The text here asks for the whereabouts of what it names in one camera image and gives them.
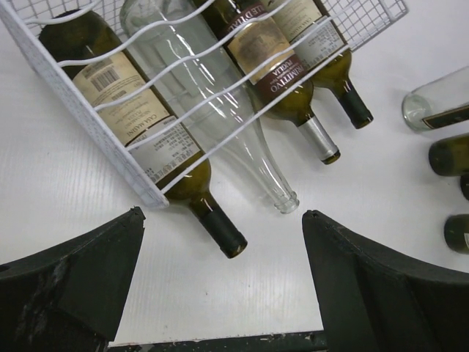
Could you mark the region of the dark green wine bottle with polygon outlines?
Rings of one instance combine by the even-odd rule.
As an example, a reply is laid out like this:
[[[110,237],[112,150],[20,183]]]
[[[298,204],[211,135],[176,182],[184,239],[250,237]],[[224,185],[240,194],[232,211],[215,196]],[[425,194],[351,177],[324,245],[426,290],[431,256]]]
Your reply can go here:
[[[202,11],[219,40],[240,29],[224,48],[246,75],[261,66],[249,78],[249,84],[263,104],[293,88],[271,110],[276,118],[290,121],[300,130],[321,162],[331,164],[341,153],[311,109],[314,86],[309,80],[299,82],[306,69],[298,55],[288,49],[289,41],[274,19],[260,20],[266,14],[261,1],[217,0]]]

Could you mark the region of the dark labelled wine bottle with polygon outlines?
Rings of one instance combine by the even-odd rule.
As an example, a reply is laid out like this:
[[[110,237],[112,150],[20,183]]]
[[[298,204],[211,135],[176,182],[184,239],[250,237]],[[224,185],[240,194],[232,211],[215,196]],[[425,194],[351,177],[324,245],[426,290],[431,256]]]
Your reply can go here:
[[[45,26],[39,40],[57,62],[95,58],[122,43],[104,19],[93,11],[67,23]],[[112,65],[126,78],[133,78],[140,84],[149,80],[126,49],[92,64],[66,66],[64,71],[82,95],[96,106],[98,96],[87,86],[86,80],[99,69]],[[158,188],[167,186],[204,156],[203,149],[187,128],[175,122],[174,111],[154,87],[120,106],[100,111],[99,115],[124,146],[140,144],[131,155]],[[210,162],[201,162],[174,184],[166,197],[170,203],[190,209],[221,251],[233,258],[248,242],[210,193],[211,174]]]

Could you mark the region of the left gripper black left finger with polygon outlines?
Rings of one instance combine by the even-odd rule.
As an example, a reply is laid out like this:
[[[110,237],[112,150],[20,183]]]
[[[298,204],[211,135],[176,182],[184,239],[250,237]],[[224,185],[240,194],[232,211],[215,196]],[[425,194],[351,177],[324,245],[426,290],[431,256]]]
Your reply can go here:
[[[144,220],[134,207],[1,265],[1,350],[107,351],[128,298]]]

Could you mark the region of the short clear glass bottle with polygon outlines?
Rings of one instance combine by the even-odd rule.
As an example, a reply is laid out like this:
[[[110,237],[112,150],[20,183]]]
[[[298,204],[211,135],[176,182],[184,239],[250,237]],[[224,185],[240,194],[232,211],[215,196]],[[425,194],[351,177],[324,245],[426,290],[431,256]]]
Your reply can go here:
[[[131,48],[150,78],[159,77],[178,115],[189,113],[185,126],[205,151],[226,137],[225,162],[266,194],[282,214],[294,211],[299,200],[277,166],[245,85],[234,87],[241,75],[223,48],[211,51],[217,39],[191,1],[125,1],[119,19],[131,37],[145,32]]]

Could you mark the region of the olive green wine bottle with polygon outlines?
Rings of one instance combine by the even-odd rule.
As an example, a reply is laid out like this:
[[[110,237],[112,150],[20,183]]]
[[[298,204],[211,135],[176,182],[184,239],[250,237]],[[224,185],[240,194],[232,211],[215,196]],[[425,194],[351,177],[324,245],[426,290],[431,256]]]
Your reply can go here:
[[[460,134],[433,143],[429,164],[437,175],[461,176],[468,173],[468,134]]]

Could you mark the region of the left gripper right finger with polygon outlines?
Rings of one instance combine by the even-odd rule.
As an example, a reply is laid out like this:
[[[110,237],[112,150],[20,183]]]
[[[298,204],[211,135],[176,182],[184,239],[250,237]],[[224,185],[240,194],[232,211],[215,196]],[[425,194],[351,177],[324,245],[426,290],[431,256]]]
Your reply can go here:
[[[318,210],[303,238],[329,351],[467,351],[468,274],[417,260]]]

